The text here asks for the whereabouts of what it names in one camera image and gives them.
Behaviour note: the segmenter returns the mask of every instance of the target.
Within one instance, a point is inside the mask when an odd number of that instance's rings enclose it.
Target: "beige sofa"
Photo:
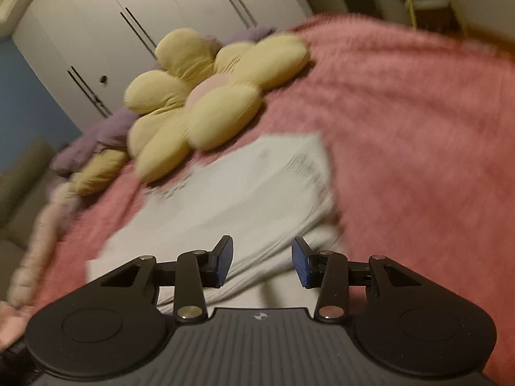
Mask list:
[[[55,151],[36,140],[0,177],[0,300],[28,246],[34,219],[47,203],[47,186],[56,175],[48,165]]]

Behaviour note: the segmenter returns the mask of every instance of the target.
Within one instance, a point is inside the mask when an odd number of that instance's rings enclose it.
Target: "pink bedspread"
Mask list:
[[[312,70],[212,161],[263,133],[320,131],[353,260],[384,254],[477,303],[498,341],[486,374],[515,384],[515,67],[437,35],[355,17],[297,28]],[[59,244],[37,308],[79,287],[142,203],[132,166]],[[176,173],[179,178],[184,170]]]

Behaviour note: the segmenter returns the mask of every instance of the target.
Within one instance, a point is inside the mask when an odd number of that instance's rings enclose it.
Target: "white garment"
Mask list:
[[[165,262],[186,251],[210,251],[228,234],[234,257],[226,284],[205,291],[208,304],[227,305],[228,298],[291,269],[292,239],[323,222],[333,204],[328,159],[318,135],[262,136],[195,167],[173,189],[149,193],[141,211],[107,241],[99,258],[88,262],[89,280],[140,255]],[[335,230],[330,236],[327,230],[318,232],[331,240],[322,242],[329,249]],[[312,242],[320,244],[316,238]],[[172,300],[173,288],[161,288],[160,310],[171,312]]]

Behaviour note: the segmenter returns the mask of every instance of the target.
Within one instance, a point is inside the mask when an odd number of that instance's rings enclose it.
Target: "flower-shaped cushion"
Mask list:
[[[232,139],[252,120],[262,91],[280,86],[310,59],[291,33],[223,47],[213,58],[193,29],[177,29],[155,49],[163,70],[145,72],[127,88],[125,107],[139,118],[128,135],[136,174],[160,179],[192,149],[210,150]]]

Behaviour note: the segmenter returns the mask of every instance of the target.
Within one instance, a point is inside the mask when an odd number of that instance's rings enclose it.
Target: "gray gripper base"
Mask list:
[[[492,386],[480,373],[421,380],[383,369],[341,326],[307,309],[217,309],[176,330],[146,365],[115,379],[69,381],[43,374],[34,386]]]

